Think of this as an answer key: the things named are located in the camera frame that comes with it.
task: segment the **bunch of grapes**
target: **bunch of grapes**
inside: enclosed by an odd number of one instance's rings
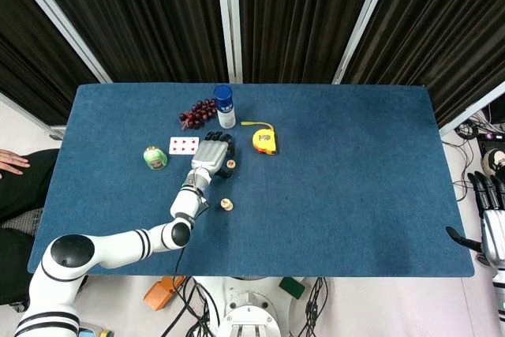
[[[191,110],[179,115],[182,130],[200,129],[205,122],[214,118],[218,111],[215,108],[215,99],[199,100]]]

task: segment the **person's hand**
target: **person's hand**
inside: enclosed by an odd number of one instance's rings
[[[30,164],[27,159],[20,157],[18,154],[0,149],[0,170],[22,175],[23,171],[18,170],[15,166],[30,167]]]

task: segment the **card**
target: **card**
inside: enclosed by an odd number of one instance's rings
[[[198,149],[200,138],[198,137],[171,137],[168,154],[171,155],[194,155]]]

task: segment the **tape measure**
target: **tape measure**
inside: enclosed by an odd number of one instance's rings
[[[277,152],[274,127],[267,122],[241,122],[241,125],[266,125],[270,129],[259,129],[252,136],[252,146],[259,153],[273,155]]]

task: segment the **spray can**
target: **spray can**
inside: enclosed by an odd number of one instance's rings
[[[219,124],[224,129],[235,126],[234,102],[231,99],[232,91],[230,86],[220,84],[214,88],[215,107],[218,111]]]

